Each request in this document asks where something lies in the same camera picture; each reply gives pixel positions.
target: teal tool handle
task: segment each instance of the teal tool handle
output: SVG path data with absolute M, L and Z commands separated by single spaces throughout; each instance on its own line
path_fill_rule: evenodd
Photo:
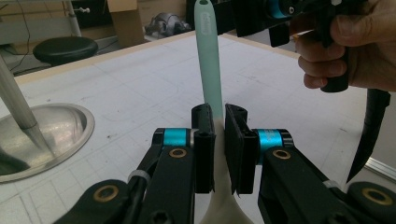
M 212 107 L 213 118 L 223 118 L 218 29 L 212 3 L 197 0 L 194 19 L 204 99 Z

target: human hand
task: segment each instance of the human hand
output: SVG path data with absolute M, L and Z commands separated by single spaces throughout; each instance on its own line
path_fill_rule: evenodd
M 315 31 L 296 39 L 307 88 L 324 87 L 327 77 L 339 77 L 347 70 L 351 86 L 396 91 L 396 1 L 369 0 L 359 14 L 335 17 L 330 27 L 334 43 L 327 49 Z M 314 28 L 315 20 L 309 15 L 290 22 L 291 35 Z M 347 63 L 340 59 L 345 47 L 350 47 Z

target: black stool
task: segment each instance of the black stool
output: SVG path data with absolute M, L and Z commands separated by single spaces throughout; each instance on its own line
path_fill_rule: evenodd
M 57 37 L 35 46 L 33 54 L 43 63 L 52 66 L 72 63 L 95 55 L 98 45 L 94 40 L 81 36 Z

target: white tiled surface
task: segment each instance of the white tiled surface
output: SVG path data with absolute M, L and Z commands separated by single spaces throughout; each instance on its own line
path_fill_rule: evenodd
M 219 45 L 224 103 L 247 109 L 250 128 L 288 129 L 308 159 L 329 178 L 345 183 L 360 140 L 365 90 L 308 90 L 296 59 L 225 37 Z M 155 129 L 189 128 L 191 109 L 203 102 L 194 36 L 29 82 L 21 90 L 30 106 L 86 107 L 95 117 L 95 129 L 69 160 L 0 185 L 0 223 L 7 224 L 51 223 L 92 184 L 126 180 Z M 0 116 L 6 114 L 1 103 Z M 237 200 L 255 223 L 262 223 L 257 190 Z M 196 197 L 197 220 L 207 205 L 208 196 Z

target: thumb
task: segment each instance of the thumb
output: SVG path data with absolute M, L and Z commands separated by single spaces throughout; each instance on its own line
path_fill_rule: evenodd
M 340 15 L 332 20 L 330 32 L 334 42 L 348 47 L 357 47 L 395 39 L 395 22 L 395 13 L 367 16 Z

